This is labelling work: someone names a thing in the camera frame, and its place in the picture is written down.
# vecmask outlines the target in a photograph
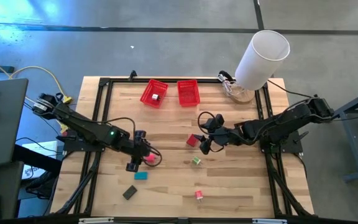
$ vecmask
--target white cylinder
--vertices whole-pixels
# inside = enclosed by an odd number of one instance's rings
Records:
[[[258,90],[290,54],[287,39],[272,30],[256,33],[237,67],[237,84],[247,90]]]

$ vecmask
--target pink cube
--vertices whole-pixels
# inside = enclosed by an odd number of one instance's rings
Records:
[[[155,155],[154,155],[154,153],[150,153],[150,155],[149,155],[149,156],[146,156],[144,159],[145,159],[147,162],[154,162],[154,160],[155,160]]]

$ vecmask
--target blue block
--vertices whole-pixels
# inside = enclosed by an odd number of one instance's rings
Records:
[[[135,180],[147,180],[147,172],[135,173]]]

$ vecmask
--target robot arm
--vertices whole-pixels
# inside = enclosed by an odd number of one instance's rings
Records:
[[[237,123],[234,129],[223,126],[224,119],[221,114],[217,114],[216,117],[212,115],[205,124],[200,125],[200,129],[207,130],[202,132],[208,134],[208,138],[203,138],[201,141],[200,149],[207,155],[211,150],[212,142],[222,147],[228,144],[250,146],[262,138],[265,142],[279,144],[308,123],[330,122],[333,114],[334,110],[328,106],[325,99],[315,97],[300,101],[270,118]]]
[[[130,155],[131,162],[127,164],[126,171],[137,172],[143,157],[151,152],[150,144],[145,139],[146,132],[136,131],[134,140],[131,140],[127,131],[92,121],[73,111],[63,103],[62,96],[60,93],[56,96],[42,93],[34,103],[33,113],[45,119],[57,119],[76,131],[88,144],[101,145]]]

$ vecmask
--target yellow cable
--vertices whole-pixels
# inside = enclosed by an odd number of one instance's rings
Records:
[[[21,69],[19,69],[18,71],[12,73],[12,75],[9,75],[9,74],[8,74],[3,68],[1,68],[1,67],[0,67],[0,70],[1,70],[3,73],[5,73],[5,75],[8,77],[8,79],[13,79],[13,78],[14,78],[14,75],[16,75],[16,74],[20,73],[21,71],[23,71],[23,70],[25,70],[25,69],[28,69],[28,68],[38,68],[38,69],[41,69],[41,70],[45,71],[46,73],[48,73],[48,74],[49,74],[50,76],[52,76],[52,78],[55,80],[55,82],[56,82],[56,84],[57,84],[57,87],[59,88],[60,92],[61,92],[61,93],[63,94],[63,96],[64,96],[64,99],[65,99],[65,100],[71,100],[70,97],[67,97],[66,94],[64,94],[63,89],[62,89],[62,87],[60,86],[60,83],[59,83],[59,81],[57,80],[56,76],[55,76],[52,72],[48,71],[48,70],[45,69],[45,68],[42,68],[42,67],[39,67],[39,66],[27,66],[27,67],[21,68]],[[25,98],[26,98],[28,101],[30,101],[30,102],[32,102],[32,103],[35,103],[35,101],[34,101],[34,100],[31,100],[27,95],[25,96]]]

